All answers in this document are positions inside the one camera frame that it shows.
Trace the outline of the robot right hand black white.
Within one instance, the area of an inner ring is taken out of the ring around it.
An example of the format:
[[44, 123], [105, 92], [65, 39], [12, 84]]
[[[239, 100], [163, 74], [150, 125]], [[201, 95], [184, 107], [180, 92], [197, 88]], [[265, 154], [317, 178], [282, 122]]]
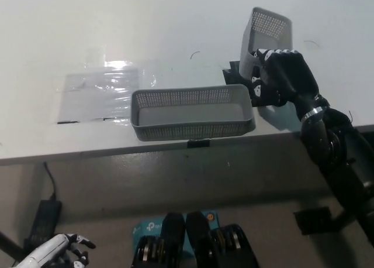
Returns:
[[295, 50], [256, 49], [254, 56], [260, 60], [270, 81], [278, 88], [280, 97], [294, 104], [299, 119], [313, 109], [329, 106], [301, 53]]

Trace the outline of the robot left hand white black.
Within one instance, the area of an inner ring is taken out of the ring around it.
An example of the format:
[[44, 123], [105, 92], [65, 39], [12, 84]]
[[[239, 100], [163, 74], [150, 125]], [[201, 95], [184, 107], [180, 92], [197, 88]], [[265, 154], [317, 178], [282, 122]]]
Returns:
[[82, 235], [59, 233], [34, 249], [16, 267], [87, 267], [88, 252], [81, 251], [77, 244], [96, 248]]

